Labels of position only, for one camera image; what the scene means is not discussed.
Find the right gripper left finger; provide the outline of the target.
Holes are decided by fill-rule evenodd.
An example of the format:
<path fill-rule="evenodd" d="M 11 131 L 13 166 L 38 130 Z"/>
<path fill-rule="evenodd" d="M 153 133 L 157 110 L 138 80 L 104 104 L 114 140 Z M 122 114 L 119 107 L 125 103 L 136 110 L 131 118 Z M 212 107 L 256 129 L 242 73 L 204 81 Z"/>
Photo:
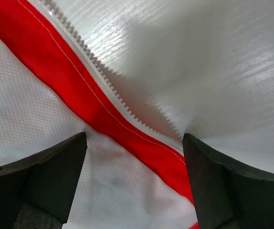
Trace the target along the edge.
<path fill-rule="evenodd" d="M 0 229 L 67 223 L 87 149 L 86 134 L 0 166 Z"/>

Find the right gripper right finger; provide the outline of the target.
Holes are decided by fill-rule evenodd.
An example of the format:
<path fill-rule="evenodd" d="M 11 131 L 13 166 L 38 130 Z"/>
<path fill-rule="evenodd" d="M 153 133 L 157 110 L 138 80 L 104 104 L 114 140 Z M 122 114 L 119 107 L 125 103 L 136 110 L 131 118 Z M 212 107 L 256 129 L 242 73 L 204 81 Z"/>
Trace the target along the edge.
<path fill-rule="evenodd" d="M 201 229 L 274 229 L 274 174 L 233 159 L 191 134 L 182 140 Z"/>

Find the rainbow red white jacket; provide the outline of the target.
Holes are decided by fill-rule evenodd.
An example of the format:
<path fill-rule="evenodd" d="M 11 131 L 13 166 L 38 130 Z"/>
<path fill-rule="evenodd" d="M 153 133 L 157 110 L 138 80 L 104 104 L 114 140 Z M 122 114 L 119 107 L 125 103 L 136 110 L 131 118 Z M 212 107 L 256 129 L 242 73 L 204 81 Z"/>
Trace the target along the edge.
<path fill-rule="evenodd" d="M 136 118 L 50 0 L 0 0 L 0 165 L 79 133 L 66 229 L 197 229 L 182 145 Z"/>

